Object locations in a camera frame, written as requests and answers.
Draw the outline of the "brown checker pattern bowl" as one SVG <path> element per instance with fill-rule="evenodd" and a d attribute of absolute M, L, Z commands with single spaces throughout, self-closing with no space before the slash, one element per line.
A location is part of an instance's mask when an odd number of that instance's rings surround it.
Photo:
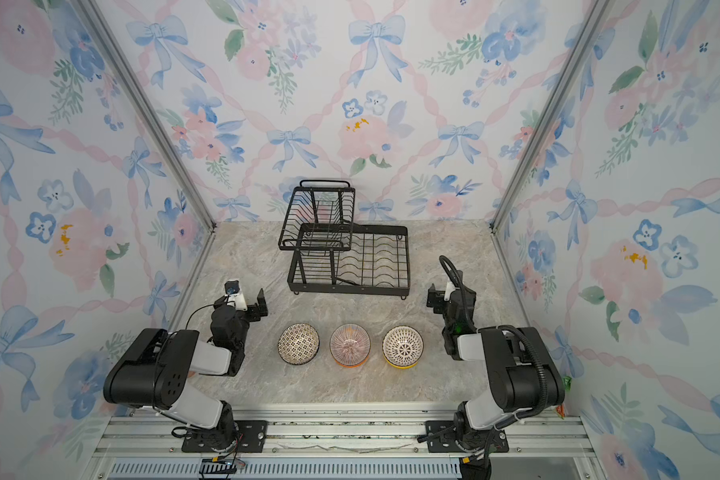
<path fill-rule="evenodd" d="M 287 327 L 277 342 L 278 355 L 286 364 L 292 366 L 309 363 L 317 355 L 319 347 L 319 334 L 307 323 Z"/>

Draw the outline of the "pink striped bowl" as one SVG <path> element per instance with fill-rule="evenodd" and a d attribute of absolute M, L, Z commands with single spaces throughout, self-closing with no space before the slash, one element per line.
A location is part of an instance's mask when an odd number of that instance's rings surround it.
<path fill-rule="evenodd" d="M 330 352 L 334 361 L 345 368 L 355 368 L 364 364 L 370 350 L 370 336 L 357 324 L 341 325 L 333 332 L 330 339 Z"/>

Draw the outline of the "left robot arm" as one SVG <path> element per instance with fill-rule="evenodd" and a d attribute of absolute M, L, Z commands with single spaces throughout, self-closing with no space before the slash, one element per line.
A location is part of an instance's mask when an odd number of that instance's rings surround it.
<path fill-rule="evenodd" d="M 177 425 L 171 435 L 184 453 L 260 453 L 268 422 L 237 420 L 229 402 L 208 396 L 189 383 L 191 375 L 234 377 L 245 359 L 250 326 L 268 315 L 265 293 L 252 304 L 238 281 L 210 305 L 211 338 L 181 329 L 146 328 L 110 370 L 103 386 L 110 404 L 151 408 Z"/>

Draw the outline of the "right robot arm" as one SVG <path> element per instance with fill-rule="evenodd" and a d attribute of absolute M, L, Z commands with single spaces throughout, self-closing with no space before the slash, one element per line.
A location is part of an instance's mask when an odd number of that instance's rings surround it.
<path fill-rule="evenodd" d="M 441 335 L 447 355 L 456 361 L 481 362 L 486 390 L 462 402 L 453 417 L 454 441 L 474 450 L 489 434 L 535 417 L 565 400 L 566 388 L 537 329 L 474 323 L 476 292 L 464 284 L 463 273 L 445 255 L 439 257 L 448 282 L 431 286 L 426 305 L 442 316 Z"/>

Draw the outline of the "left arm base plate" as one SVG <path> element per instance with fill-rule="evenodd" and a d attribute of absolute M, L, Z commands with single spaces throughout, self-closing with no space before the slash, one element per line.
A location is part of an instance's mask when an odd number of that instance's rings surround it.
<path fill-rule="evenodd" d="M 183 440 L 183 453 L 226 454 L 226 453 L 262 453 L 267 438 L 269 423 L 265 420 L 237 420 L 234 433 L 229 442 L 223 436 L 208 433 L 193 433 Z"/>

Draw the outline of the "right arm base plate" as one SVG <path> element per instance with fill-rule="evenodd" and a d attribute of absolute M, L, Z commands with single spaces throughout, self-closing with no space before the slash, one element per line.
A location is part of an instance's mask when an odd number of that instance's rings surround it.
<path fill-rule="evenodd" d="M 508 453 L 509 444 L 503 431 L 469 430 L 458 433 L 453 421 L 429 420 L 425 422 L 425 433 L 417 437 L 425 444 L 429 453 L 479 454 L 485 448 L 488 453 Z"/>

